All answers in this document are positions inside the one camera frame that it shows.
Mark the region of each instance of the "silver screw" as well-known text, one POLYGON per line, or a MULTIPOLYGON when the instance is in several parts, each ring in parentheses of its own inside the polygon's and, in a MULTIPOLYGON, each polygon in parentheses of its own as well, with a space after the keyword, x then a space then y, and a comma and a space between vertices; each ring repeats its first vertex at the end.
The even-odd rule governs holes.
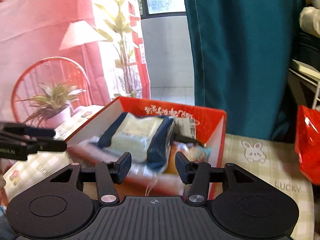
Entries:
POLYGON ((204 201, 204 197, 201 195, 192 195, 189 197, 189 200, 194 203, 200 203, 204 201))
POLYGON ((111 203, 117 200, 117 197, 114 195, 104 195, 101 197, 101 201, 105 203, 111 203))

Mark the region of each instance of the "chair backrest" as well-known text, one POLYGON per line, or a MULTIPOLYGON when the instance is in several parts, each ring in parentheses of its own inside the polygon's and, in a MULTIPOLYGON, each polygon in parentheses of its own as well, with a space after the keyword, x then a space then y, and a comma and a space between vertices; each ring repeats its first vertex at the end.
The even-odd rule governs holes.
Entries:
POLYGON ((36 110, 29 106, 31 102, 21 100, 43 95, 39 83, 50 87, 65 83, 77 86, 78 89, 85 89, 86 91, 78 96, 79 100, 72 103, 73 109, 92 104, 89 94, 90 84, 83 68, 69 58, 49 57, 33 64, 17 80, 11 96, 11 108, 16 122, 25 121, 36 110))

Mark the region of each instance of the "circular cover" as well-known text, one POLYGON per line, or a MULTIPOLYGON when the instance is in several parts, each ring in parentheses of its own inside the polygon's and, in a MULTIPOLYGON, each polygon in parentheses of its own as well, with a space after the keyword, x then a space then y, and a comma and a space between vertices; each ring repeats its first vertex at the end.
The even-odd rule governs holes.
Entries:
POLYGON ((226 191, 213 201, 211 213, 223 228, 237 236, 278 238, 292 232, 299 210, 286 194, 273 193, 252 196, 226 191))
POLYGON ((81 229, 93 215, 93 203, 66 184, 40 183, 13 198, 7 208, 12 229, 30 238, 58 238, 81 229))

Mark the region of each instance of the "bunny print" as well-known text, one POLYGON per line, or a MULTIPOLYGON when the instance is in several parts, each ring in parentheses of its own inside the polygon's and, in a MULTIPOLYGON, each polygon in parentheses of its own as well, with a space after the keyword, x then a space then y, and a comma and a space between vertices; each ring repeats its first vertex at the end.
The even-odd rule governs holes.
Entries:
POLYGON ((242 145, 245 148, 244 156, 249 163, 266 162, 266 156, 261 150, 262 143, 255 143, 253 146, 251 146, 251 144, 247 141, 242 141, 242 145))

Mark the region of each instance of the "window frame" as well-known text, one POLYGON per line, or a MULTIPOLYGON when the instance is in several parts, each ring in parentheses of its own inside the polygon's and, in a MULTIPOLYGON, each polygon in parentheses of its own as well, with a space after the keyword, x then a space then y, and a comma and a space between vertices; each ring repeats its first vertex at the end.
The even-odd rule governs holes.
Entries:
POLYGON ((141 14, 141 20, 144 19, 151 19, 151 18, 158 18, 158 17, 169 17, 169 16, 186 16, 186 12, 165 12, 165 13, 149 13, 148 8, 148 0, 141 0, 142 4, 142 11, 143 14, 141 14))

